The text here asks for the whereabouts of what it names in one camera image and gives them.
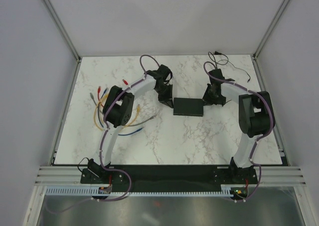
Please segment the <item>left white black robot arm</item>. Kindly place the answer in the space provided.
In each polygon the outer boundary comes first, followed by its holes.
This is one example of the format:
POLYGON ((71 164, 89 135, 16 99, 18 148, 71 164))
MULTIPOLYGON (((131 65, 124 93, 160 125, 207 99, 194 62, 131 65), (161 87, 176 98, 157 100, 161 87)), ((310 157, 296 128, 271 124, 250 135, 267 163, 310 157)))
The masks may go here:
POLYGON ((158 101, 173 108, 172 72, 169 67, 160 65, 156 70, 148 70, 143 77, 122 89, 113 86, 103 107, 103 121, 106 124, 95 156, 88 160, 87 168, 82 170, 80 183, 106 184, 110 175, 116 171, 110 168, 112 152, 120 131, 131 118, 134 101, 145 93, 155 90, 158 101))

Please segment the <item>black network switch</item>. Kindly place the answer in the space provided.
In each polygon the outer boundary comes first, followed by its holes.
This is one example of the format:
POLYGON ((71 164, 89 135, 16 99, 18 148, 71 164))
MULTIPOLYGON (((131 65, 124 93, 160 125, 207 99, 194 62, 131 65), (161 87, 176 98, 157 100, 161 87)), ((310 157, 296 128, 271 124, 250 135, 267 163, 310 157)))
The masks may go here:
POLYGON ((203 100, 192 98, 174 98, 173 115, 202 117, 203 100))

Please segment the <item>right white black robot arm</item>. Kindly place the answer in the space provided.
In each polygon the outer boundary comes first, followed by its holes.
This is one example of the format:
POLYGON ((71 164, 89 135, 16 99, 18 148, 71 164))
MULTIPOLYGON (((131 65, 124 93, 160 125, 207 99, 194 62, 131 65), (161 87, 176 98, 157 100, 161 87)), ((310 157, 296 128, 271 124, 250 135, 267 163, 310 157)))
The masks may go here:
POLYGON ((238 122, 242 131, 241 140, 235 155, 231 158, 227 177, 233 183, 245 179, 257 182, 253 155, 260 139, 268 136, 274 126, 275 117, 270 94, 267 91, 254 92, 225 79, 220 69, 206 72, 210 78, 204 96, 205 106, 224 106, 227 100, 238 104, 238 122))

